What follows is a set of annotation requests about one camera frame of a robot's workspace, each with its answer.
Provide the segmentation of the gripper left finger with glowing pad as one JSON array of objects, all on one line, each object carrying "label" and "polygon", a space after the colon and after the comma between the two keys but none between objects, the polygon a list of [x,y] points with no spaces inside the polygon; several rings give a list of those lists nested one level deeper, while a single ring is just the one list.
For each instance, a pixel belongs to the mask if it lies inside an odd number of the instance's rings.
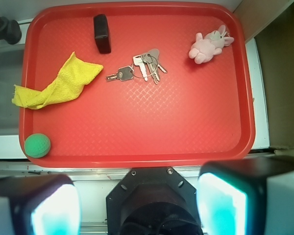
[{"label": "gripper left finger with glowing pad", "polygon": [[1,177],[0,235],[78,235],[81,202],[64,174]]}]

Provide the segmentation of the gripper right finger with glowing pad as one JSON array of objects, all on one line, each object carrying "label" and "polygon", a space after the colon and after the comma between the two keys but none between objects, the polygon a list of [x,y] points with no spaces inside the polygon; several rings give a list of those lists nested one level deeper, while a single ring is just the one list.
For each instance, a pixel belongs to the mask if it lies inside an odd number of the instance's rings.
[{"label": "gripper right finger with glowing pad", "polygon": [[210,235],[294,235],[294,157],[209,161],[196,189]]}]

